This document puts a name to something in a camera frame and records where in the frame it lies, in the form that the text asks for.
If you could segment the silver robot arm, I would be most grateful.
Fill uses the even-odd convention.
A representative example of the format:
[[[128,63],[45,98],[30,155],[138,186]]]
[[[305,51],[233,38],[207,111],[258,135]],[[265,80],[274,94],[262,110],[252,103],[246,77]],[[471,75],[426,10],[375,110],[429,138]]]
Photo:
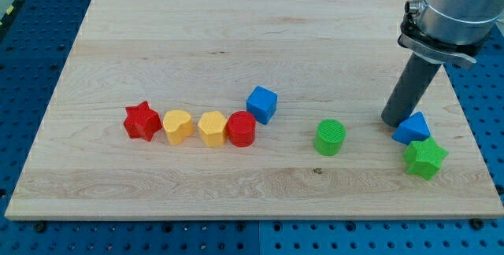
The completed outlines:
[[[430,63],[471,69],[503,0],[409,0],[398,44]]]

